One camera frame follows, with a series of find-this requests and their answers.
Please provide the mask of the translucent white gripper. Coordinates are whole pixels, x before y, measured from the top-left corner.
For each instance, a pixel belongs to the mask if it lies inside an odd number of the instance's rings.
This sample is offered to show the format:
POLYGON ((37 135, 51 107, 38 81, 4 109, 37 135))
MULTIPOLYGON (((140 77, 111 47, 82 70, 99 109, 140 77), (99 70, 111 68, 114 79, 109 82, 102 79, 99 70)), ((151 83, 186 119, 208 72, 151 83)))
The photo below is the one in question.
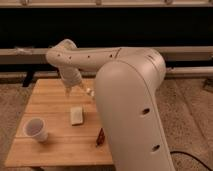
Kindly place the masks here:
POLYGON ((74 87, 78 86, 80 88, 84 88, 82 81, 67 81, 67 80, 65 80, 64 86, 65 86, 65 95, 67 97, 70 96, 70 93, 71 93, 71 91, 74 87))

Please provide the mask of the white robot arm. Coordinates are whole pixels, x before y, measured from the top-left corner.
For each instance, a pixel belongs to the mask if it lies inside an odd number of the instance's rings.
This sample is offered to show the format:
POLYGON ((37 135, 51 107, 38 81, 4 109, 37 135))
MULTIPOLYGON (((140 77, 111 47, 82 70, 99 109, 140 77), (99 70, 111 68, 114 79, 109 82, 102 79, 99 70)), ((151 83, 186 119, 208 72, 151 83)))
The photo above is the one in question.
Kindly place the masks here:
POLYGON ((65 39, 46 52, 66 90, 94 71, 94 98, 116 171, 175 171, 155 100, 166 74, 153 48, 79 49, 65 39))

